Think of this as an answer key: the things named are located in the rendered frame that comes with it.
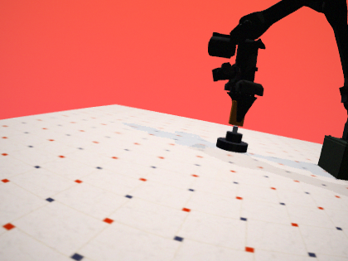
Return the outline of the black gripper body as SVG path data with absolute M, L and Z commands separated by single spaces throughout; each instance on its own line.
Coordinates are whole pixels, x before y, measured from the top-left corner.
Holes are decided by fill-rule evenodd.
M 234 67 L 236 66 L 240 67 L 241 81 L 231 79 L 230 82 L 225 84 L 224 90 L 253 97 L 255 95 L 263 96 L 263 86 L 254 82 L 255 72 L 258 71 L 256 63 L 248 60 L 236 59 Z

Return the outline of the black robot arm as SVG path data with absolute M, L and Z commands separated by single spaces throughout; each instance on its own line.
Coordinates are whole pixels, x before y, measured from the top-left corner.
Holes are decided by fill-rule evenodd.
M 208 54 L 230 59 L 231 56 L 235 56 L 236 46 L 238 46 L 235 59 L 248 60 L 257 64 L 258 50 L 266 49 L 260 37 L 272 24 L 301 7 L 309 7 L 316 12 L 323 13 L 334 30 L 345 82 L 344 86 L 339 88 L 341 103 L 344 104 L 348 116 L 348 10 L 346 0 L 281 0 L 266 10 L 251 12 L 241 17 L 239 25 L 229 35 L 213 32 L 208 41 Z M 241 81 L 240 67 L 234 67 L 234 64 L 231 66 L 229 62 L 212 69 L 211 73 L 213 81 L 228 80 L 230 82 L 231 79 Z

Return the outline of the dark grey round pedestal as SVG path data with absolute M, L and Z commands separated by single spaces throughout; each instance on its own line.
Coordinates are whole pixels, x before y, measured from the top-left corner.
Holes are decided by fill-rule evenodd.
M 242 142 L 242 133 L 237 133 L 238 127 L 233 126 L 233 130 L 226 131 L 225 138 L 217 138 L 216 146 L 228 152 L 247 152 L 248 144 Z

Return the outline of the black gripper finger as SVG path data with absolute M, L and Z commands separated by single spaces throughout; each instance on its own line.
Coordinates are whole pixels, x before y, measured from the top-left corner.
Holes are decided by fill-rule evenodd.
M 257 99 L 257 97 L 239 94 L 236 92 L 232 93 L 237 99 L 236 122 L 241 123 L 241 121 L 244 119 L 244 116 L 248 113 L 250 107 L 254 104 L 254 101 Z
M 235 98 L 235 96 L 233 95 L 233 93 L 231 93 L 231 92 L 226 92 L 229 96 L 230 96 L 230 98 L 232 99 L 232 102 L 233 101 L 237 101 L 237 99 Z

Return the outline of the orange cylinder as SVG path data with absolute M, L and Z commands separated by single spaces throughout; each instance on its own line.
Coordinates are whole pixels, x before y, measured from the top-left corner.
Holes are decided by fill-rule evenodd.
M 238 126 L 238 127 L 243 127 L 244 126 L 244 119 L 241 121 L 241 123 L 236 122 L 236 106 L 237 106 L 237 101 L 233 101 L 232 106 L 231 106 L 231 110 L 230 110 L 230 117 L 229 117 L 228 124 Z

